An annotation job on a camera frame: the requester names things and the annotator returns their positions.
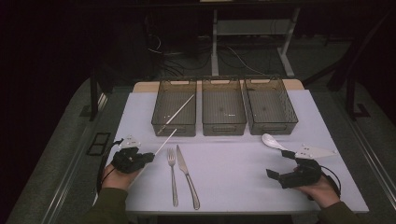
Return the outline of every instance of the white table surface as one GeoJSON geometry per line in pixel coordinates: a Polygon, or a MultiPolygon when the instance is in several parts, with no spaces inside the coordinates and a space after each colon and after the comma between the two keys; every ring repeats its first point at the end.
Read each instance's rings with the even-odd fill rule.
{"type": "MultiPolygon", "coordinates": [[[[284,147],[297,150],[302,144],[337,148],[309,91],[288,91],[299,122],[290,135],[274,135],[284,147]]],[[[156,152],[167,137],[157,137],[151,126],[156,92],[133,92],[126,103],[115,141],[131,134],[141,142],[140,153],[156,152]]],[[[290,173],[296,162],[267,147],[248,125],[242,136],[203,136],[202,94],[197,92],[195,137],[172,137],[129,189],[126,210],[134,214],[296,214],[319,210],[315,202],[295,189],[282,189],[267,177],[265,169],[290,173]],[[175,165],[178,207],[172,203],[171,169],[166,149],[179,144],[201,203],[192,207],[187,179],[175,165]]],[[[114,146],[108,162],[118,151],[114,146]]],[[[354,212],[368,207],[341,156],[317,159],[341,180],[344,201],[354,212]]]]}

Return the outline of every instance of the cable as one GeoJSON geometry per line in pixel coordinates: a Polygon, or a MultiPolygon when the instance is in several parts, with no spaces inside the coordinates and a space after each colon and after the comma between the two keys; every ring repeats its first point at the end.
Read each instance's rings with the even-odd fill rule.
{"type": "Polygon", "coordinates": [[[113,173],[113,171],[114,171],[115,169],[116,169],[116,168],[113,168],[110,172],[108,172],[108,174],[107,174],[105,177],[103,177],[101,185],[103,185],[103,182],[105,181],[105,179],[106,179],[111,173],[113,173]]]}
{"type": "Polygon", "coordinates": [[[167,59],[166,61],[169,62],[169,63],[176,64],[179,68],[181,68],[181,69],[183,69],[183,70],[191,70],[191,71],[192,71],[192,70],[198,70],[198,69],[204,68],[204,67],[207,65],[207,63],[209,62],[209,59],[210,59],[210,54],[209,54],[209,56],[206,58],[206,61],[204,62],[204,64],[199,65],[198,67],[195,67],[195,68],[187,68],[187,67],[181,65],[180,63],[176,63],[176,62],[171,61],[171,60],[169,60],[169,59],[167,59]]]}
{"type": "Polygon", "coordinates": [[[239,57],[239,55],[238,55],[232,48],[230,48],[230,47],[228,47],[228,46],[226,46],[226,47],[227,47],[228,49],[230,49],[230,50],[236,55],[236,57],[238,57],[239,61],[241,61],[241,63],[242,63],[247,69],[249,69],[249,70],[251,70],[251,71],[253,71],[253,72],[259,73],[259,74],[261,74],[261,75],[265,75],[264,73],[259,72],[259,71],[255,70],[255,69],[249,67],[249,66],[239,57]]]}
{"type": "Polygon", "coordinates": [[[164,67],[161,67],[161,68],[163,69],[162,77],[166,77],[166,72],[170,73],[173,77],[178,77],[178,75],[175,72],[173,72],[167,68],[164,68],[164,67]]]}
{"type": "MultiPolygon", "coordinates": [[[[241,45],[240,43],[236,43],[236,44],[233,43],[233,44],[236,45],[236,46],[240,46],[241,45]]],[[[242,52],[242,53],[239,52],[238,55],[247,55],[247,54],[249,54],[255,46],[256,46],[256,40],[253,41],[253,43],[248,46],[250,49],[246,50],[246,52],[242,52]]],[[[218,43],[218,47],[228,48],[229,45],[227,45],[226,43],[223,43],[222,45],[220,43],[218,43]]]]}
{"type": "Polygon", "coordinates": [[[223,62],[223,63],[225,63],[226,65],[228,65],[228,66],[230,66],[231,68],[238,68],[238,69],[242,69],[242,68],[245,68],[245,66],[233,66],[233,65],[231,65],[231,64],[229,64],[229,63],[226,63],[226,61],[224,60],[224,58],[221,56],[221,54],[220,54],[220,51],[218,51],[218,57],[221,59],[221,61],[223,62]]]}
{"type": "Polygon", "coordinates": [[[169,62],[169,63],[173,63],[173,64],[176,65],[176,66],[171,66],[171,65],[166,64],[166,66],[181,68],[181,69],[183,69],[183,73],[184,73],[184,69],[186,69],[186,67],[184,67],[184,66],[181,65],[180,63],[175,63],[175,62],[170,61],[170,60],[168,60],[168,59],[165,59],[165,61],[166,61],[166,62],[169,62]]]}
{"type": "Polygon", "coordinates": [[[148,50],[151,51],[151,52],[154,52],[154,53],[163,54],[162,52],[154,50],[154,49],[148,49],[148,50]]]}
{"type": "Polygon", "coordinates": [[[111,148],[113,148],[115,145],[121,144],[122,141],[123,141],[123,138],[120,141],[116,141],[113,144],[111,144],[111,146],[108,147],[107,150],[105,151],[105,153],[102,155],[102,161],[99,165],[98,175],[96,177],[96,192],[97,192],[97,194],[99,194],[99,192],[102,189],[102,182],[104,180],[104,179],[102,179],[103,171],[105,170],[105,166],[106,166],[108,155],[110,154],[111,148]]]}
{"type": "Polygon", "coordinates": [[[167,66],[167,65],[166,65],[166,67],[164,68],[164,70],[166,70],[166,71],[168,71],[168,72],[174,74],[176,77],[179,77],[179,76],[184,77],[183,73],[181,73],[180,71],[178,71],[176,68],[174,68],[174,67],[172,67],[172,66],[167,66]]]}
{"type": "Polygon", "coordinates": [[[338,176],[331,170],[331,169],[329,169],[329,168],[327,168],[327,167],[325,167],[325,166],[320,166],[321,168],[325,168],[326,170],[328,170],[328,171],[330,171],[330,173],[332,173],[334,176],[335,176],[335,178],[337,179],[337,181],[338,181],[338,189],[340,190],[340,192],[341,192],[341,181],[340,181],[340,179],[338,178],[338,176]]]}
{"type": "Polygon", "coordinates": [[[161,47],[161,39],[157,36],[157,35],[148,35],[148,36],[154,36],[154,37],[156,37],[157,38],[157,40],[158,40],[158,46],[157,46],[157,48],[156,49],[159,49],[160,47],[161,47]]]}

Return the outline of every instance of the plastic bin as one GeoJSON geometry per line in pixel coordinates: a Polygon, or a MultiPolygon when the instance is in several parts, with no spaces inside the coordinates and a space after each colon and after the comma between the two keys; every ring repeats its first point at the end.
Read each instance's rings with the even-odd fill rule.
{"type": "Polygon", "coordinates": [[[151,124],[157,136],[195,136],[196,77],[166,77],[160,81],[151,124]],[[176,112],[180,112],[166,125],[176,112]]]}
{"type": "Polygon", "coordinates": [[[239,77],[203,77],[205,136],[243,135],[247,118],[239,77]]]}
{"type": "Polygon", "coordinates": [[[282,79],[245,76],[243,95],[252,135],[291,134],[298,119],[282,79]]]}

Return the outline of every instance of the silver knife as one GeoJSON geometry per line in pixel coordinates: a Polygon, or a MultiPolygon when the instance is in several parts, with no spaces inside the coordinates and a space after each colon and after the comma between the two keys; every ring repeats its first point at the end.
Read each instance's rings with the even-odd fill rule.
{"type": "Polygon", "coordinates": [[[186,162],[184,161],[183,155],[181,154],[180,147],[178,147],[178,145],[177,145],[176,154],[177,154],[178,168],[180,168],[180,170],[184,173],[184,175],[186,175],[187,182],[189,182],[194,209],[198,210],[199,207],[200,207],[199,200],[198,200],[198,195],[197,195],[197,192],[195,191],[194,185],[192,184],[192,180],[191,180],[191,177],[189,175],[189,170],[187,169],[186,162]]]}

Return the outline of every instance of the white spoon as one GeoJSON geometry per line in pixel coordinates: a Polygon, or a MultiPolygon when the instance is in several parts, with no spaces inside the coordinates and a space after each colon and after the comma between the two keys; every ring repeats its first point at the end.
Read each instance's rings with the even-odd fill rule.
{"type": "Polygon", "coordinates": [[[273,148],[277,148],[277,149],[281,149],[281,150],[287,150],[289,151],[287,148],[282,147],[273,136],[271,136],[268,133],[265,133],[262,135],[262,141],[264,142],[265,145],[267,145],[268,147],[273,147],[273,148]]]}

